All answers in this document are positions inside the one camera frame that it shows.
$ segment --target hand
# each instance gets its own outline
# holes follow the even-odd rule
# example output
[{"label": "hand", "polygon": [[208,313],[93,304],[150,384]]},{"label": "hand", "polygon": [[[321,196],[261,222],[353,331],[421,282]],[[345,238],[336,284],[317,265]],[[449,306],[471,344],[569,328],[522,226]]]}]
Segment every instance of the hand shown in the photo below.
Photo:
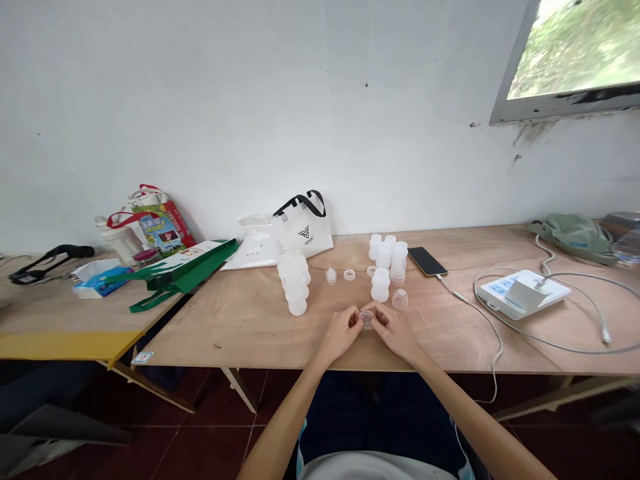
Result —
[{"label": "hand", "polygon": [[396,355],[412,365],[420,356],[425,355],[415,339],[411,326],[398,312],[378,301],[371,302],[362,310],[370,310],[375,314],[375,318],[371,320],[371,326]]},{"label": "hand", "polygon": [[325,338],[313,357],[325,370],[349,349],[362,331],[365,324],[358,318],[359,314],[355,305],[333,314]]}]

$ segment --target grey backpack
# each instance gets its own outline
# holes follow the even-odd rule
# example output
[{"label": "grey backpack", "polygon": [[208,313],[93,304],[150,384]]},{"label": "grey backpack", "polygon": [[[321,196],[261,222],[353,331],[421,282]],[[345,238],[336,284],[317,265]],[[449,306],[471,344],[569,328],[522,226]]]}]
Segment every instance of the grey backpack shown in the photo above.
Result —
[{"label": "grey backpack", "polygon": [[611,251],[611,234],[584,215],[552,213],[543,222],[530,223],[525,228],[582,260],[604,265],[618,262]]}]

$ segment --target forearm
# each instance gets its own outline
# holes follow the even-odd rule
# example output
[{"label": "forearm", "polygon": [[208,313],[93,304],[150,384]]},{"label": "forearm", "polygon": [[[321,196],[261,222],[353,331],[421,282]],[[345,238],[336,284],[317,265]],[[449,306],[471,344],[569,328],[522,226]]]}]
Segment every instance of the forearm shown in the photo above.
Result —
[{"label": "forearm", "polygon": [[426,353],[416,354],[411,364],[442,402],[460,432],[496,480],[555,478]]},{"label": "forearm", "polygon": [[322,375],[328,368],[312,358],[269,421],[237,480],[281,480]]}]

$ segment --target red bag handle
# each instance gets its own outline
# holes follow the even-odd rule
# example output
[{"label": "red bag handle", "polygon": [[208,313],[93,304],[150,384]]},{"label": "red bag handle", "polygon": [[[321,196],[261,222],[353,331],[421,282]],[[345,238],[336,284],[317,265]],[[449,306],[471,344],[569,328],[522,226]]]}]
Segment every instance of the red bag handle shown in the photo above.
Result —
[{"label": "red bag handle", "polygon": [[[131,215],[128,219],[118,223],[118,225],[114,225],[113,224],[113,219],[112,216],[114,215],[122,215],[122,214],[126,214],[126,215]],[[151,218],[160,218],[160,215],[158,215],[157,213],[154,212],[138,212],[138,213],[130,213],[130,212],[116,212],[116,213],[112,213],[109,218],[107,219],[107,226],[109,228],[112,229],[116,229],[116,228],[120,228],[120,227],[124,227],[125,225],[128,225],[130,223],[133,223],[135,221],[140,220],[142,217],[146,217],[147,215],[150,215]]]}]

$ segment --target white bag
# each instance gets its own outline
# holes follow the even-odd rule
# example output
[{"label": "white bag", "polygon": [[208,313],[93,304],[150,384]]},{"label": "white bag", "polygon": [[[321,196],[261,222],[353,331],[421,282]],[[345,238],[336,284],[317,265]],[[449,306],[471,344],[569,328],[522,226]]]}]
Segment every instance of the white bag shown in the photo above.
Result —
[{"label": "white bag", "polygon": [[316,190],[286,202],[273,214],[271,224],[283,248],[302,250],[306,258],[333,248],[325,202]]},{"label": "white bag", "polygon": [[271,216],[249,215],[238,223],[245,229],[245,239],[220,270],[276,265],[282,246],[271,224]]}]

